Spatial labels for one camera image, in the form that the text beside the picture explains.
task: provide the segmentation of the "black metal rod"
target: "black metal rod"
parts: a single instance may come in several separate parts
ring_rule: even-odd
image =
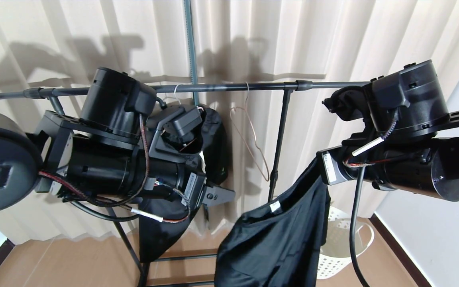
[[[114,213],[114,210],[112,207],[106,208],[107,212],[109,213],[110,216],[116,217],[116,214]],[[138,287],[144,287],[146,284],[146,277],[148,276],[148,270],[145,270],[144,267],[141,265],[141,262],[139,261],[139,258],[137,257],[137,254],[135,253],[134,249],[132,248],[132,244],[129,241],[129,238],[127,237],[127,234],[125,234],[124,229],[122,228],[122,225],[120,222],[113,221],[114,227],[116,227],[116,230],[118,230],[118,234],[122,237],[122,240],[125,243],[125,247],[127,247],[129,253],[131,254],[131,257],[137,265],[137,268],[139,269],[139,284]]]
[[[281,156],[282,138],[284,136],[284,129],[286,128],[286,115],[288,113],[288,105],[290,104],[290,96],[293,90],[284,90],[282,95],[282,109],[281,118],[279,120],[279,132],[277,133],[277,143],[275,146],[274,166],[270,173],[270,190],[268,191],[268,202],[271,202],[274,197],[275,183],[277,182],[279,166],[279,157]]]
[[[65,116],[65,112],[63,111],[63,106],[61,105],[59,98],[56,98],[55,96],[50,96],[49,102],[51,102],[51,105],[53,105],[53,109],[56,113],[62,114]]]
[[[309,89],[323,89],[323,88],[342,88],[352,85],[365,85],[368,82],[310,82],[310,81],[297,81],[297,82],[269,82],[269,83],[249,83],[249,89],[256,90],[309,90]],[[151,86],[157,93],[172,93],[176,85],[167,86]],[[38,91],[40,97],[48,98],[55,96],[81,96],[88,93],[89,88],[48,88],[40,89]],[[185,84],[178,85],[177,92],[210,92],[210,91],[245,91],[247,90],[246,83],[236,84]],[[8,98],[26,98],[26,91],[21,92],[8,92],[0,93],[0,100]]]
[[[206,286],[213,285],[213,281],[200,281],[191,283],[177,283],[177,284],[166,284],[166,285],[153,285],[153,287],[190,287],[190,286]]]
[[[157,261],[201,259],[201,258],[214,258],[214,257],[217,257],[217,253],[216,254],[204,254],[204,255],[200,255],[200,256],[177,256],[177,257],[159,258],[159,259],[155,260],[155,262],[157,262]]]

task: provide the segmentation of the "perforated basket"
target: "perforated basket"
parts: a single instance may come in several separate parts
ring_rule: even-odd
[[[317,279],[330,278],[352,262],[349,244],[350,215],[336,207],[330,207],[328,220],[327,241],[320,251]],[[371,239],[366,245],[363,245],[359,235],[363,226],[371,231]],[[369,224],[362,222],[356,223],[355,230],[355,252],[360,256],[373,243],[375,232]]]

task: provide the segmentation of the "curtain fold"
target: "curtain fold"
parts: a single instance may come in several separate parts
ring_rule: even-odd
[[[200,83],[257,81],[367,81],[432,59],[444,95],[459,80],[459,1],[192,0],[196,63]],[[29,87],[87,86],[97,67],[125,71],[148,84],[190,82],[184,7],[181,0],[0,0],[0,91]],[[321,101],[334,89],[294,92],[286,120],[275,195],[286,190],[317,151],[339,145],[361,131],[343,122]],[[172,94],[161,94],[171,102]],[[192,95],[179,93],[180,98]],[[233,168],[226,187],[235,202],[210,208],[210,222],[196,218],[197,232],[216,231],[242,212],[266,203],[266,182],[257,164],[244,114],[246,91],[201,93],[217,109],[228,131]],[[85,96],[61,97],[65,112],[79,116]],[[282,91],[249,93],[249,116],[257,144],[272,167]],[[25,131],[35,129],[47,100],[0,100],[0,112]],[[351,210],[355,182],[330,187],[334,206]],[[363,188],[360,216],[371,216],[385,193]],[[129,231],[135,222],[124,224]],[[19,244],[62,235],[117,234],[110,222],[83,214],[51,195],[31,193],[0,211],[0,230]]]

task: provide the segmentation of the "clothing rack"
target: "clothing rack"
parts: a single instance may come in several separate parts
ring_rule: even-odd
[[[290,104],[291,94],[294,91],[306,91],[311,89],[321,88],[343,88],[346,86],[363,86],[368,82],[311,82],[298,80],[295,82],[268,82],[268,83],[233,83],[233,84],[186,84],[186,85],[166,85],[166,86],[151,86],[157,93],[172,93],[175,88],[176,92],[213,92],[213,91],[257,91],[257,90],[283,90],[282,95],[282,109],[281,116],[279,119],[279,131],[277,134],[277,143],[275,146],[274,165],[270,173],[270,189],[268,192],[268,202],[273,200],[275,184],[278,178],[277,168],[279,165],[279,157],[281,156],[282,139],[284,136],[284,129],[286,128],[286,115],[288,113],[288,105]],[[7,92],[0,93],[0,100],[7,100],[10,98],[33,98],[41,99],[47,98],[53,109],[64,115],[63,107],[58,99],[59,96],[82,96],[88,93],[89,88],[30,88],[22,92]],[[115,216],[113,208],[107,209],[110,216]],[[140,217],[139,219],[139,236],[144,232],[142,225],[145,225],[145,220]],[[138,287],[146,286],[146,279],[148,278],[148,269],[150,262],[142,263],[131,243],[125,234],[120,222],[113,222],[116,230],[122,237],[125,246],[129,250],[133,261],[137,265],[140,271]],[[217,254],[204,254],[200,256],[177,256],[171,258],[159,258],[156,261],[168,261],[168,260],[187,260],[187,259],[199,259],[199,258],[214,258]],[[156,287],[191,287],[191,286],[204,286],[213,285],[213,281],[200,281],[191,283],[179,283],[169,285],[155,285]]]

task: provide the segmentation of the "brown tile floor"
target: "brown tile floor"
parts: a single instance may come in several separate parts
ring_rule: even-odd
[[[216,251],[227,231],[198,238],[186,234],[165,256]],[[137,236],[131,236],[134,243]],[[415,283],[381,236],[359,265],[371,286],[414,287]],[[212,280],[215,258],[152,263],[148,285]],[[0,287],[134,287],[138,271],[119,238],[28,241],[16,246],[0,267]],[[360,286],[351,266],[317,287]]]

